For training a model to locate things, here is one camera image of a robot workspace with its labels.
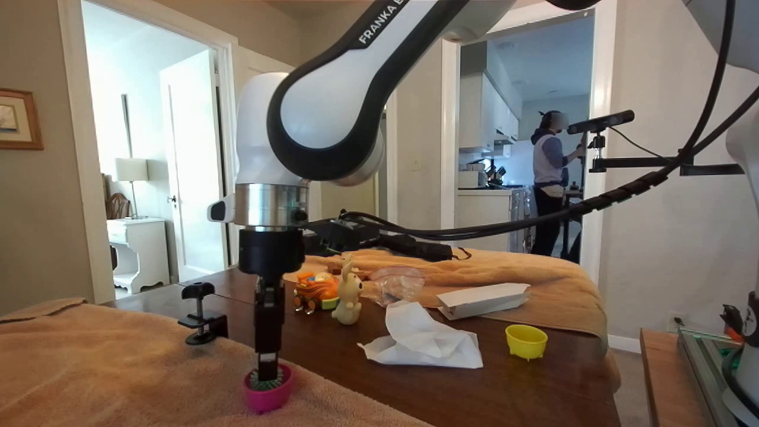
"framed picture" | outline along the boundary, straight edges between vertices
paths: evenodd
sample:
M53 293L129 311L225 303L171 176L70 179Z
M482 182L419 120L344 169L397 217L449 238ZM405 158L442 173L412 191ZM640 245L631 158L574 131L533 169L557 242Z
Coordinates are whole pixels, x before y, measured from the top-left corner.
M0 87L0 149L43 149L31 92Z

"white door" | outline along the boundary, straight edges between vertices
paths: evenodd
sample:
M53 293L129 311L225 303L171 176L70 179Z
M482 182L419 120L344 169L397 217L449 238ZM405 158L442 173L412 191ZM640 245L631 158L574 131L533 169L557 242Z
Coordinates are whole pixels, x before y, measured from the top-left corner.
M222 195L217 105L212 51L162 70L169 182L177 279L187 283L228 266L225 228L208 221Z

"woman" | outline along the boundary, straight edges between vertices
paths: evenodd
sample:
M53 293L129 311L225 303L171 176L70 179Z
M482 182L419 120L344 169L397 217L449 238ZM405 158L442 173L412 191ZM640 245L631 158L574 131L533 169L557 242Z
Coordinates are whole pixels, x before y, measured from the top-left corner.
M566 163L582 158L585 147L578 144L570 157L561 151L557 132L565 131L561 112L546 112L541 125L532 132L533 147L533 195L538 216L547 216L565 208ZM551 256L554 239L559 238L561 221L547 221L536 226L536 242L532 253Z

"crumpled napkin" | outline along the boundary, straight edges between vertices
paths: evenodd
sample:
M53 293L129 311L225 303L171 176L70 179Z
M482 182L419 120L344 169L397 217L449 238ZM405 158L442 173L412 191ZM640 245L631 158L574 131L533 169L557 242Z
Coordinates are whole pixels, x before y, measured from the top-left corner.
M476 335L436 323L418 300L387 306L384 325L388 336L361 344L379 366L482 367Z

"lamp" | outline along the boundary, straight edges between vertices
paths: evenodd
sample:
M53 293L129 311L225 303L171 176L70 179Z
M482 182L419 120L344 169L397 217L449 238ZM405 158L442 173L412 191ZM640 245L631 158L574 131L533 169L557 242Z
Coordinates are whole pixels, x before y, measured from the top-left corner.
M133 190L133 217L138 217L134 179L146 179L146 158L117 158L117 179L129 179Z

